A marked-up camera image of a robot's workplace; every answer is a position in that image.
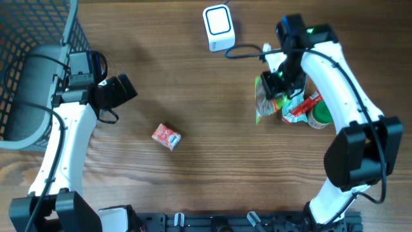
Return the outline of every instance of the white charger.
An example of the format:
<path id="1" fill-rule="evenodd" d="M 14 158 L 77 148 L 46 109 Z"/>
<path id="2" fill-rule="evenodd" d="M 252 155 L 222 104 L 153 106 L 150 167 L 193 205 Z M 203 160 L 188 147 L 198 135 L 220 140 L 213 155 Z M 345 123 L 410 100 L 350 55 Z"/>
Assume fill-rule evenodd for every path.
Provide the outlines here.
<path id="1" fill-rule="evenodd" d="M 212 52 L 224 50 L 234 45 L 234 29 L 230 10 L 226 5 L 210 6 L 203 11 L 203 21 L 209 49 Z"/>

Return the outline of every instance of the wood grain surface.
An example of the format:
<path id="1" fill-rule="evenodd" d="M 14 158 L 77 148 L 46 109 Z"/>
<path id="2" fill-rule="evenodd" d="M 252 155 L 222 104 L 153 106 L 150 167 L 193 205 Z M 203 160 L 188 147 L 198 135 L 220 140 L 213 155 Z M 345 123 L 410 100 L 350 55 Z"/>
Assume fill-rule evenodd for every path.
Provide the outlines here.
<path id="1" fill-rule="evenodd" d="M 300 210 L 320 190 L 333 126 L 286 125 L 275 116 L 255 124 L 257 59 L 211 53 L 203 9 L 219 1 L 81 1 L 79 18 L 109 74 L 125 72 L 139 96 L 116 109 L 115 125 L 97 124 L 84 167 L 84 198 L 94 209 L 131 204 L 137 212 Z M 388 196 L 377 206 L 359 198 L 365 231 L 412 226 L 410 1 L 240 1 L 229 3 L 237 43 L 279 46 L 274 27 L 301 13 L 307 25 L 330 23 L 370 99 L 398 115 L 405 133 Z M 167 122 L 183 135 L 174 151 L 154 142 Z M 25 197 L 43 153 L 0 153 L 0 231 L 13 231 L 12 198 Z M 380 184 L 368 193 L 379 197 Z"/>

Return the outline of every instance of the chip bag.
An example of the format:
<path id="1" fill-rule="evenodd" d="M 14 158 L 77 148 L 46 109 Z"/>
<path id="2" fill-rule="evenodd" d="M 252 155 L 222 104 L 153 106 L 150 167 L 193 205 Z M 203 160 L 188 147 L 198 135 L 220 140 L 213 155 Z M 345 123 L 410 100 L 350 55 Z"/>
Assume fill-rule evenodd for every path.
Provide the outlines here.
<path id="1" fill-rule="evenodd" d="M 300 114 L 299 116 L 296 117 L 289 117 L 290 112 L 295 109 L 298 105 L 300 105 L 303 102 L 303 93 L 304 91 L 302 91 L 301 93 L 299 93 L 300 90 L 295 90 L 295 97 L 292 97 L 292 99 L 286 103 L 283 108 L 282 108 L 282 121 L 285 121 L 287 124 L 290 124 L 292 122 L 300 122 L 300 121 L 304 121 L 304 122 L 308 122 L 308 119 L 306 118 L 306 114 Z"/>
<path id="2" fill-rule="evenodd" d="M 256 124 L 263 117 L 269 116 L 282 108 L 283 105 L 289 102 L 285 95 L 278 99 L 266 99 L 266 92 L 262 84 L 261 77 L 255 79 L 255 107 L 256 107 Z"/>

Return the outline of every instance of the red and white box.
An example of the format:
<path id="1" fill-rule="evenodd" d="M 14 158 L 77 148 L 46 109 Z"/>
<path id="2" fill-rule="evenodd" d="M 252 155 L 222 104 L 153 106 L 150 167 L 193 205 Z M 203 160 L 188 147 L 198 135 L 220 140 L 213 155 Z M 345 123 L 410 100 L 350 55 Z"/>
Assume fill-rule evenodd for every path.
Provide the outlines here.
<path id="1" fill-rule="evenodd" d="M 179 133 L 174 132 L 172 129 L 167 126 L 160 124 L 157 127 L 156 131 L 152 134 L 152 138 L 155 141 L 158 141 L 166 148 L 169 148 L 171 151 L 180 141 L 182 136 Z"/>

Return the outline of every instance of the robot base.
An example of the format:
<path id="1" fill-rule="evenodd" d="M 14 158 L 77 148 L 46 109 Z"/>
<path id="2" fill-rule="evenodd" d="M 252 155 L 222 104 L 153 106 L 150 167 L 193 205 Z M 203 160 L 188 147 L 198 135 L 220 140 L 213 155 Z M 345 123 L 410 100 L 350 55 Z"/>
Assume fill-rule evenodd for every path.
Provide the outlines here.
<path id="1" fill-rule="evenodd" d="M 259 214 L 259 226 L 253 227 L 242 214 L 215 214 L 215 215 L 184 215 L 175 226 L 176 215 L 163 213 L 137 213 L 145 224 L 144 232 L 301 232 L 303 219 L 302 211 L 277 212 L 273 214 Z M 327 232 L 362 232 L 362 217 L 360 212 L 347 212 L 343 220 Z"/>

